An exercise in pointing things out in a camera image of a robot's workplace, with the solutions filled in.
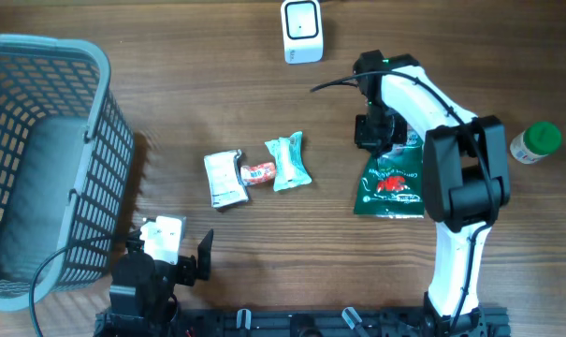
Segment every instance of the white container with green lid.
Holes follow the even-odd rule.
[[[534,164],[561,146],[561,131],[549,122],[537,122],[519,134],[509,147],[520,163]]]

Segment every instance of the light blue wrapper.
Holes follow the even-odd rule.
[[[303,132],[298,131],[289,138],[281,137],[266,142],[266,147],[276,161],[274,191],[312,182],[301,162],[301,136]]]

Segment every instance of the white square object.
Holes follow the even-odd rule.
[[[288,64],[316,62],[324,53],[322,14],[316,0],[286,0],[281,5],[284,60]]]

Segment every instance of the teal packet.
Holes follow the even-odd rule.
[[[408,131],[405,145],[371,156],[357,189],[354,214],[389,218],[424,217],[422,150],[424,141]]]
[[[266,147],[276,161],[274,191],[312,182],[301,162],[301,136],[303,132],[298,131],[289,138],[281,137],[266,142]]]

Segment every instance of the red logo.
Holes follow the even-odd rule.
[[[379,193],[382,191],[399,192],[406,189],[409,189],[409,187],[405,185],[405,178],[401,176],[388,177],[378,182],[378,186],[376,186],[376,192]]]

